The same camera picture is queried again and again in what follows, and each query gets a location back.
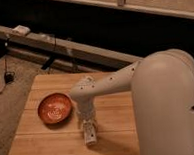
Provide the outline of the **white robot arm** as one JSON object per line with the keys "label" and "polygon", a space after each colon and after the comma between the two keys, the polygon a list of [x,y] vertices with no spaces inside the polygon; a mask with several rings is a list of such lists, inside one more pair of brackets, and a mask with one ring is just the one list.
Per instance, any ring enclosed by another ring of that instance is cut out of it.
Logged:
{"label": "white robot arm", "polygon": [[85,77],[70,90],[81,119],[93,99],[132,93],[140,155],[194,155],[194,59],[171,49],[148,55],[98,81]]}

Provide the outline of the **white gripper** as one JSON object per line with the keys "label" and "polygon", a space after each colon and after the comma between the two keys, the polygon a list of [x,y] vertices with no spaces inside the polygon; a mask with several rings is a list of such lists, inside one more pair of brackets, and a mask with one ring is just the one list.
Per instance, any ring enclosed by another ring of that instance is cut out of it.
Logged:
{"label": "white gripper", "polygon": [[84,121],[91,121],[92,126],[97,128],[97,121],[94,119],[95,117],[95,108],[91,105],[79,105],[77,107],[77,115],[79,118],[78,121],[78,128],[83,129],[84,127]]}

